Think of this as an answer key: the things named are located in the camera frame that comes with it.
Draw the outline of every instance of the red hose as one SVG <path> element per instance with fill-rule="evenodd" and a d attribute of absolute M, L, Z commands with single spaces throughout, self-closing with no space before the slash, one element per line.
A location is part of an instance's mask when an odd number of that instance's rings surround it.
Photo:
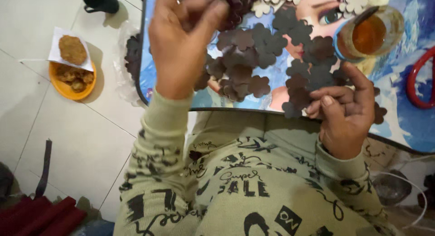
<path fill-rule="evenodd" d="M 417 74 L 420 71 L 421 67 L 425 65 L 425 63 L 433 57 L 433 63 L 432 65 L 432 95 L 429 102 L 423 102 L 420 100 L 420 98 L 416 95 L 416 78 Z M 408 95 L 409 100 L 412 102 L 413 105 L 415 105 L 418 108 L 423 109 L 430 109 L 435 107 L 435 46 L 429 49 L 415 64 L 412 68 L 411 72 L 409 72 L 408 80 L 406 84 L 406 93 Z"/>

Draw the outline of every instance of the dark red fabric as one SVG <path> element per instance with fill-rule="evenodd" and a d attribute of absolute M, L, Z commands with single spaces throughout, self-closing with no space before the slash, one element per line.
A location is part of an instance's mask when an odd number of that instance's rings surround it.
<path fill-rule="evenodd" d="M 67 197 L 57 205 L 47 198 L 25 198 L 13 208 L 0 212 L 0 236 L 68 235 L 84 219 L 86 212 Z"/>
<path fill-rule="evenodd" d="M 11 208 L 8 208 L 4 211 L 0 211 L 0 225 L 2 224 L 3 220 L 6 217 L 9 217 L 10 215 L 14 214 L 24 206 L 28 205 L 32 202 L 32 199 L 30 197 L 24 197 L 18 204 L 12 206 Z"/>

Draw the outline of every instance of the fried snack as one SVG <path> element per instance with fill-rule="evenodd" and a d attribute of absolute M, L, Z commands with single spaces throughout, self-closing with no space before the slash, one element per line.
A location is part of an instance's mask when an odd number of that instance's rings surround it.
<path fill-rule="evenodd" d="M 77 78 L 82 78 L 85 72 L 87 72 L 87 70 L 71 67 L 70 72 L 75 74 Z"/>
<path fill-rule="evenodd" d="M 83 79 L 84 83 L 90 84 L 94 81 L 94 73 L 87 71 L 81 78 Z"/>
<path fill-rule="evenodd" d="M 86 83 L 82 79 L 76 78 L 71 84 L 71 89 L 75 93 L 80 93 L 86 89 Z"/>
<path fill-rule="evenodd" d="M 61 64 L 58 68 L 57 68 L 57 78 L 59 78 L 60 81 L 62 82 L 69 82 L 69 81 L 73 81 L 76 78 L 76 74 L 72 73 L 71 70 L 71 66 L 65 65 L 65 64 Z"/>
<path fill-rule="evenodd" d="M 81 65 L 86 60 L 86 50 L 78 37 L 64 35 L 59 40 L 60 56 L 75 65 Z"/>

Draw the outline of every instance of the black mug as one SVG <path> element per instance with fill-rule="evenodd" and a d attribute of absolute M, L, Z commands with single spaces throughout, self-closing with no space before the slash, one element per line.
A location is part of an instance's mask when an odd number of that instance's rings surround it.
<path fill-rule="evenodd" d="M 119 10 L 118 0 L 83 0 L 86 5 L 84 10 L 91 12 L 116 13 Z"/>

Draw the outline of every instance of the hand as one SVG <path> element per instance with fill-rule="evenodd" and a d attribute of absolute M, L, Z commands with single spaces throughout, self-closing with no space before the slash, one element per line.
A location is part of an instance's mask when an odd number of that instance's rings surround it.
<path fill-rule="evenodd" d="M 207 44 L 226 18 L 228 4 L 215 0 L 156 0 L 148 32 L 157 69 L 156 90 L 169 99 L 185 99 L 201 75 Z M 186 24 L 197 20 L 189 32 Z"/>
<path fill-rule="evenodd" d="M 351 159 L 360 151 L 368 130 L 375 119 L 373 84 L 359 69 L 344 63 L 342 70 L 355 85 L 326 87 L 313 91 L 315 99 L 306 113 L 310 118 L 321 117 L 320 141 L 338 159 Z"/>

